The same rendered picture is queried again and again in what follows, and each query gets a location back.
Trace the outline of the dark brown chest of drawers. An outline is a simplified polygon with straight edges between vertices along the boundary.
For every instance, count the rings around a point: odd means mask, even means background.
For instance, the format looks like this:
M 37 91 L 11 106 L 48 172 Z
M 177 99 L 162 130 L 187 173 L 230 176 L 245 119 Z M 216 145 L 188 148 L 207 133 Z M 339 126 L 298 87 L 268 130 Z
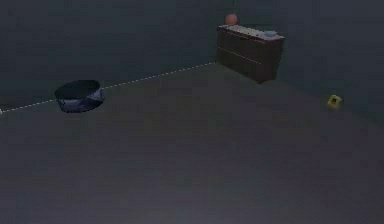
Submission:
M 217 27 L 216 61 L 261 84 L 275 80 L 285 37 L 240 25 Z

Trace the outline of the small yellow box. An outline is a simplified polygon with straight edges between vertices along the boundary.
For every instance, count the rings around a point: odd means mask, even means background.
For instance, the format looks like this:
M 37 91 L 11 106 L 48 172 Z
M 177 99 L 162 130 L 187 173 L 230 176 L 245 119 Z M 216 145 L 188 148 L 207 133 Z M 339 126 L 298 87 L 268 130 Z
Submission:
M 327 101 L 327 106 L 333 110 L 338 110 L 343 104 L 343 99 L 338 95 L 331 95 Z

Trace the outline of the round dark blue bin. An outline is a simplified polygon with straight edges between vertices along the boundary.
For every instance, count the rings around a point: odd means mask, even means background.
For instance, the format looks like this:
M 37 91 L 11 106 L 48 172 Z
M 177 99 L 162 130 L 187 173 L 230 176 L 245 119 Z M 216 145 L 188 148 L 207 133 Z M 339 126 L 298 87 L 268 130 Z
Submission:
M 104 103 L 105 96 L 96 80 L 75 80 L 60 86 L 54 93 L 63 112 L 83 113 Z

